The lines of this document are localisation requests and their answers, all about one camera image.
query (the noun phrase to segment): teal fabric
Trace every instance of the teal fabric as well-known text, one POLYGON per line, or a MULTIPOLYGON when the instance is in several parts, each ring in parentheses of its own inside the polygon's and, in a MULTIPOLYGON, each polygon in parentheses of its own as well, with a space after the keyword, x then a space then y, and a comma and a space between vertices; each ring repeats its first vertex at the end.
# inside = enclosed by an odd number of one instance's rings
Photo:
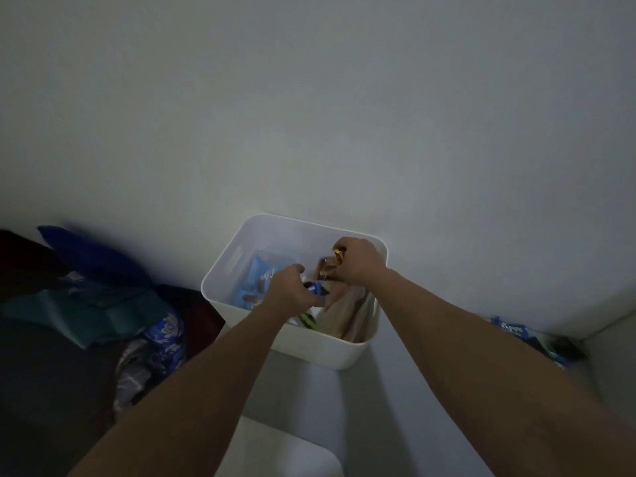
POLYGON ((44 289, 2 305, 3 316, 54 328, 80 348, 135 337, 167 315, 149 288, 44 289))

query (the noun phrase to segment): person's left arm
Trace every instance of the person's left arm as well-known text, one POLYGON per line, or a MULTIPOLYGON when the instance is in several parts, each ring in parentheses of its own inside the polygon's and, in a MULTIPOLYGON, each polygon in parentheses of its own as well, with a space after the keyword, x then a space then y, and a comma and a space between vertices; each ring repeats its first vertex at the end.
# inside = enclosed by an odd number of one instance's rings
POLYGON ((324 305, 303 271, 276 273, 262 304, 131 409, 69 476, 213 475, 282 325, 324 305))

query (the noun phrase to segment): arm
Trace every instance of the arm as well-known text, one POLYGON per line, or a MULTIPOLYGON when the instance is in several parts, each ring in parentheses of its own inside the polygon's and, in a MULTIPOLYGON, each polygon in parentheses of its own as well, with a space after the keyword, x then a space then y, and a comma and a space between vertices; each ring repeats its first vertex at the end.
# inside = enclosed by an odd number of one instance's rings
POLYGON ((282 325, 324 305, 303 287, 303 271, 276 273, 262 304, 148 394, 69 475, 214 475, 282 325))
POLYGON ((343 238, 334 276, 375 295, 420 372, 498 477, 633 475, 636 439, 550 360, 343 238))

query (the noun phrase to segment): hand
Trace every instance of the hand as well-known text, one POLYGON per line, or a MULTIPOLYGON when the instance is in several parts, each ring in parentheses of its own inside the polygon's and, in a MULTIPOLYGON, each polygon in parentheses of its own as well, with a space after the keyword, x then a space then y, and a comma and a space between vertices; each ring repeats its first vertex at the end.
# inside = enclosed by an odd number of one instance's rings
POLYGON ((260 306, 269 308, 285 321, 301 315, 312 306, 322 308, 325 305, 324 296, 310 292, 300 280, 304 271, 302 264, 292 264, 274 274, 260 306))
POLYGON ((343 262, 329 276, 354 286, 368 288, 373 278, 386 269, 382 256, 366 239, 341 238, 334 249, 345 249, 343 262))

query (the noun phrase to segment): white plastic bin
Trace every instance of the white plastic bin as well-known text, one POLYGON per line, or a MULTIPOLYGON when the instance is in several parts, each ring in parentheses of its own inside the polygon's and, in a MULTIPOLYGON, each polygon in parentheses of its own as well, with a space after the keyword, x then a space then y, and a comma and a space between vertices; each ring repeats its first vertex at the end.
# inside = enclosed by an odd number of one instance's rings
MULTIPOLYGON (((249 312, 232 306, 232 294, 245 277, 257 251, 290 257, 313 272, 321 257, 332 254, 333 244, 342 236, 366 238, 378 249, 383 259, 387 247, 379 239, 351 231, 307 223, 290 217, 257 214, 250 217, 234 235, 201 283, 201 293, 214 305, 229 326, 243 320, 249 312)), ((336 370, 354 364, 375 336, 380 307, 374 303, 364 343, 354 344, 317 331, 284 324, 272 349, 336 370)))

